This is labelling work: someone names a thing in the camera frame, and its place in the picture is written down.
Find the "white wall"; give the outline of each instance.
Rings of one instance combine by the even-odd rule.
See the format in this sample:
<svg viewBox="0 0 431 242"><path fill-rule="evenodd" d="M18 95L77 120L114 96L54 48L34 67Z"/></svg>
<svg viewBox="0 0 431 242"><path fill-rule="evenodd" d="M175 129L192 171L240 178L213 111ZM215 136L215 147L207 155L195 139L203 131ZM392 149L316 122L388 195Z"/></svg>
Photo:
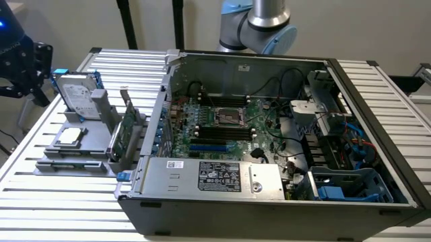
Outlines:
<svg viewBox="0 0 431 242"><path fill-rule="evenodd" d="M74 68L92 46L126 48L114 0L14 1L26 4L18 18L29 36L54 46L56 66ZM171 0L129 1L139 47L173 48ZM409 74L420 62L431 63L429 0L287 3L299 28L288 55L371 59L389 74ZM184 0L185 48L215 50L220 8L221 0Z"/></svg>
<svg viewBox="0 0 431 242"><path fill-rule="evenodd" d="M114 0L12 0L25 9L17 19L33 41L53 46L54 68L76 69L92 47L126 48Z"/></svg>
<svg viewBox="0 0 431 242"><path fill-rule="evenodd" d="M171 0L136 0L147 49L175 46ZM184 0L185 48L219 43L221 0ZM287 0L299 28L288 55L375 60L389 74L408 75L431 62L429 0Z"/></svg>

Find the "wire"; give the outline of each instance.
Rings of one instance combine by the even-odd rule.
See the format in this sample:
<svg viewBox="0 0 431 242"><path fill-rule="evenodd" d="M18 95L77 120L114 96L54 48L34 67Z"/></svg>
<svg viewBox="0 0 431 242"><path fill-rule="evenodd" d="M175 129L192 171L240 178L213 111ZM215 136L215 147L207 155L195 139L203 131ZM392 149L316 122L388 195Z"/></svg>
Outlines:
<svg viewBox="0 0 431 242"><path fill-rule="evenodd" d="M279 86L279 94L283 94L283 87L281 87L281 83L283 83L283 78L284 78L284 75L289 72L289 71L297 71L299 74L301 75L301 78L303 78L303 84L305 84L305 75L303 73L303 71L296 68L296 67L292 67L292 68L287 68L285 71L283 72L281 74L281 78L280 78L280 86Z"/></svg>
<svg viewBox="0 0 431 242"><path fill-rule="evenodd" d="M293 156L297 156L297 155L303 155L304 153L301 152L301 153L297 153L297 154L295 154L295 155L280 155L280 153L277 152L277 150L280 149L280 146L281 145L279 145L277 147L276 147L276 149L275 149L275 153L277 154L277 156L280 156L280 157L283 157L283 158L289 158L289 157L293 157Z"/></svg>
<svg viewBox="0 0 431 242"><path fill-rule="evenodd" d="M352 139L351 142L357 144L357 139ZM377 148L376 148L376 146L372 143L365 142L365 141L363 141L363 144L372 147L372 149L375 151L375 157L373 157L372 161L376 161L376 159L377 159Z"/></svg>
<svg viewBox="0 0 431 242"><path fill-rule="evenodd" d="M279 80L279 78L277 77L271 77L269 79L268 79L268 81L263 84L263 86L255 91L255 92L252 92L251 94L249 94L249 96L252 96L252 95L255 95L257 92L260 92L260 90L268 85L268 83L271 82L271 80L276 80L279 83L280 83L280 80Z"/></svg>
<svg viewBox="0 0 431 242"><path fill-rule="evenodd" d="M189 97L189 88L191 88L191 85L193 85L195 83L199 83L200 86L201 86L201 81L200 80L196 80L196 81L192 81L188 83L188 86L187 86L187 92L185 92L185 96Z"/></svg>
<svg viewBox="0 0 431 242"><path fill-rule="evenodd" d="M280 107L273 108L273 109L268 112L268 115L267 115L267 117L265 117L265 119L264 119L264 123L267 123L267 120L268 120L269 115L272 114L272 112L273 112L277 108L284 108L284 107L287 107L287 106L288 106L288 105L284 105L284 106L280 106ZM264 125L264 129L265 129L265 131L268 132L268 134L269 134L272 137L276 137L276 138L279 138L279 139L284 139L284 140L293 140L293 141L296 141L297 143L300 143L300 144L301 144L301 141L300 141L300 140L297 140L297 139L293 139L293 138L288 138L288 137L283 137L283 136L275 135L275 134L269 131L269 129L268 129L268 127L267 127L267 125Z"/></svg>
<svg viewBox="0 0 431 242"><path fill-rule="evenodd" d="M345 115L344 115L344 123L345 123L345 126L344 126L344 133L343 133L343 135L347 134L347 125L348 125L348 123L347 123L347 116Z"/></svg>
<svg viewBox="0 0 431 242"><path fill-rule="evenodd" d="M6 136L9 136L12 139L13 139L13 141L17 143L17 145L20 144L20 142L14 139L14 137L12 136L12 135L9 135L6 132L4 132L2 130L0 130L0 132L4 134L4 135L6 135Z"/></svg>
<svg viewBox="0 0 431 242"><path fill-rule="evenodd" d="M255 118L257 118L259 116L261 116L261 113L260 113L260 114L257 114L256 116L251 117L251 118L245 121L245 123L248 123L251 120L253 120L253 119L255 119Z"/></svg>

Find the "black cable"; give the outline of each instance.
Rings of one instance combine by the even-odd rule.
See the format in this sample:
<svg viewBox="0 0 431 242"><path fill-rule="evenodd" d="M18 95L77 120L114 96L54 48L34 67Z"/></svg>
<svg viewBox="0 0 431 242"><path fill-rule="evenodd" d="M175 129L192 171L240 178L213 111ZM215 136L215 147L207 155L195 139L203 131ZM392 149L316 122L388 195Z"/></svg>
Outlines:
<svg viewBox="0 0 431 242"><path fill-rule="evenodd" d="M6 132L4 132L2 130L0 130L0 132L4 134L4 135L6 135L6 136L9 136L12 139L13 139L13 141L17 143L17 144L20 144L20 142L14 139L14 137L12 136L12 135L9 135Z"/></svg>
<svg viewBox="0 0 431 242"><path fill-rule="evenodd" d="M249 94L249 96L255 95L257 92L260 92L260 90L268 85L268 83L271 82L271 80L276 80L280 83L280 80L277 77L271 77L268 79L268 81L263 84L263 86L253 92Z"/></svg>
<svg viewBox="0 0 431 242"><path fill-rule="evenodd" d="M292 68L287 68L281 74L281 78L279 80L279 83L280 83L280 86L279 86L279 94L283 94L283 87L281 87L281 84L283 84L283 78L284 78L284 75L289 72L289 71L297 71L301 75L301 78L303 78L303 84L305 84L305 75L303 73L303 71L296 68L296 67L292 67Z"/></svg>
<svg viewBox="0 0 431 242"><path fill-rule="evenodd" d="M267 120L268 120L268 118L269 118L269 116L271 116L271 114L272 114L272 112L277 109L277 108L284 108L284 107L287 107L288 105L284 105L284 106L281 106L281 107L276 107L276 108L273 108L269 112L268 112L268 115L267 115L267 117L265 117L265 119L264 119L264 123L267 123ZM301 144L301 141L300 140L297 140L297 139L295 139L295 138L289 138L289 137L283 137L283 136L277 136L277 135L275 135L271 131L269 131L269 129L268 129L268 127L267 127L267 125L264 126L264 129L265 129L265 131L268 132L268 134L272 136L272 137L276 137L276 138L279 138L279 139L284 139L284 140L293 140L293 141L296 141L297 143L300 143Z"/></svg>
<svg viewBox="0 0 431 242"><path fill-rule="evenodd" d="M280 146L281 145L279 145L277 147L276 147L276 149L275 149L275 153L277 154L277 156L280 156L280 157L283 157L283 158L289 158L289 157L293 157L293 156L297 156L297 155L303 155L304 153L301 152L301 153L297 153L297 154L295 154L295 155L280 155L280 153L277 152L277 150L280 149Z"/></svg>
<svg viewBox="0 0 431 242"><path fill-rule="evenodd" d="M188 86L187 86L187 92L185 92L185 96L189 97L189 88L191 86L195 84L195 83L199 83L200 86L201 86L201 81L196 80L196 81L192 81L188 83Z"/></svg>

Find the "warning label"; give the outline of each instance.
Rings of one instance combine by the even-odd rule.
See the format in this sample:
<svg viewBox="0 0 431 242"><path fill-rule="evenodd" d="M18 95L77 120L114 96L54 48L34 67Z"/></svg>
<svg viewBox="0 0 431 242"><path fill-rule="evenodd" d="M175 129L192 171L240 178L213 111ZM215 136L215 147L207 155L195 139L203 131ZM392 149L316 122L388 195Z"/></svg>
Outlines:
<svg viewBox="0 0 431 242"><path fill-rule="evenodd" d="M240 192L239 163L200 162L197 188L201 191Z"/></svg>

